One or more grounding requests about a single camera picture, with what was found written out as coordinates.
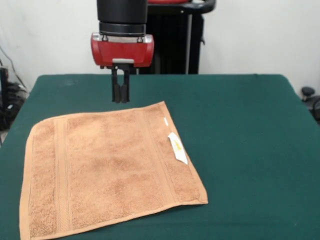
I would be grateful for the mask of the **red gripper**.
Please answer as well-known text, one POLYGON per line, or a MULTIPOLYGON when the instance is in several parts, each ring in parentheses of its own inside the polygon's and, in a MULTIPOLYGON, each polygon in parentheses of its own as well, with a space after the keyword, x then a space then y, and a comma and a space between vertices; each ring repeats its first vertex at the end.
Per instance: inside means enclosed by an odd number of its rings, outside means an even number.
POLYGON ((130 66, 149 67, 154 55, 154 38, 151 34, 142 37, 107 36, 95 32, 90 39, 92 57, 97 66, 112 67, 112 101, 127 103, 130 101, 130 66), (123 65, 123 84, 118 84, 118 67, 123 65))

